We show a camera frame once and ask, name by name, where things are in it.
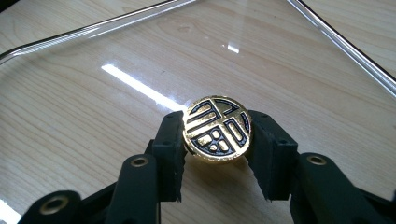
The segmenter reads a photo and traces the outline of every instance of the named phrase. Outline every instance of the screw hole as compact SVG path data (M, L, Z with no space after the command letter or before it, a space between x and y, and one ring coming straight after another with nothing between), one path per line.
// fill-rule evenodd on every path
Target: screw hole
M315 165L326 165L326 163L327 163L326 160L324 160L320 156L309 156L306 159Z
M50 198L40 207L42 215L55 214L64 209L69 203L69 199L64 195L58 195Z
M131 165L134 167L142 167L149 163L149 160L144 157L139 157L131 161Z

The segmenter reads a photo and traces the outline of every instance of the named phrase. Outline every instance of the wooden table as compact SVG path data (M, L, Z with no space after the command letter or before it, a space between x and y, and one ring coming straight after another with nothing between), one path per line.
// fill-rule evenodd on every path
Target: wooden table
M0 51L157 2L21 0L0 14ZM394 1L306 3L396 74ZM23 214L58 189L93 194L144 151L164 115L212 94L269 114L300 152L324 154L357 187L392 197L395 99L287 1L207 0L0 65L0 202ZM292 222L289 202L265 201L245 160L188 155L182 195L162 204L163 223Z

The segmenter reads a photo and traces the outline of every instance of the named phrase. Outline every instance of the gold coin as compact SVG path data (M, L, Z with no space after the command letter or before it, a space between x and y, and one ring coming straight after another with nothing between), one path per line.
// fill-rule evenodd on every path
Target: gold coin
M251 141L251 117L235 100L208 96L183 115L186 149L201 161L224 163L242 156Z

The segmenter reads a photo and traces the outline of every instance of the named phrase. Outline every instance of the coin rim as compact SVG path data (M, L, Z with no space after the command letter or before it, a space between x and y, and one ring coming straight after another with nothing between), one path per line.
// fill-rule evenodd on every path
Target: coin rim
M234 104L240 106L244 111L246 111L247 114L247 121L248 121L248 125L249 125L249 131L248 131L248 138L247 138L247 142L246 144L242 147L246 147L245 150L242 150L242 152L235 152L231 155L227 155L227 156L222 156L222 157L218 157L218 156L213 156L213 155L208 155L206 153L204 153L203 151L201 151L200 149L196 148L193 144L192 141L190 140L190 138L187 137L187 131L185 128L183 128L183 138L184 138L184 143L185 143L185 148L191 152L191 154L194 156L194 158L199 159L200 161L205 161L208 163L225 163L225 162L229 162L229 161L234 161L237 158L239 158L240 156L242 156L244 153L246 153L248 151L248 148L250 147L250 142L252 139L252 126L251 126L251 121L252 118L249 115L247 109L241 105L239 102L235 101L235 99L228 97L228 96L221 96L221 95L212 95L212 96L206 96L200 100L195 101L194 103L192 103L184 112L183 115L183 125L186 126L187 120L189 119L189 114L190 112L195 108L196 105L200 104L201 102L205 101L205 100L209 100L209 99L225 99L225 100L229 100L231 102L233 102Z

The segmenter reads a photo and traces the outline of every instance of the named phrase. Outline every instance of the black plastic part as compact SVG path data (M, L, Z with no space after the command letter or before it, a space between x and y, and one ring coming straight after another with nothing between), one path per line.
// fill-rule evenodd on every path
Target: black plastic part
M0 12L6 10L8 7L11 7L13 4L18 2L19 0L1 0L0 1Z
M184 157L187 151L183 141L183 112L177 111L163 118L160 129L145 153L153 155L158 162L160 202L181 202L181 180Z
M396 223L396 192L391 202L363 189L361 189L361 193L377 213L387 218L389 221Z
M113 197L117 182L101 189L80 203L79 213L83 223L105 223L107 209Z
M132 156L122 165L106 224L160 223L160 210L155 158Z
M311 204L318 223L387 223L329 158L315 153L302 154L296 177L299 190ZM294 195L301 196L294 191L292 201L304 202ZM296 213L295 205L290 210L296 221L302 216L312 216Z
M268 115L249 110L253 140L245 157L267 200L287 200L298 144Z
M290 213L294 224L318 223L317 216L312 209L311 204L306 199L303 189L296 185L293 186L290 200Z
M36 201L23 215L19 224L68 224L79 223L78 205L80 197L71 190L53 192Z

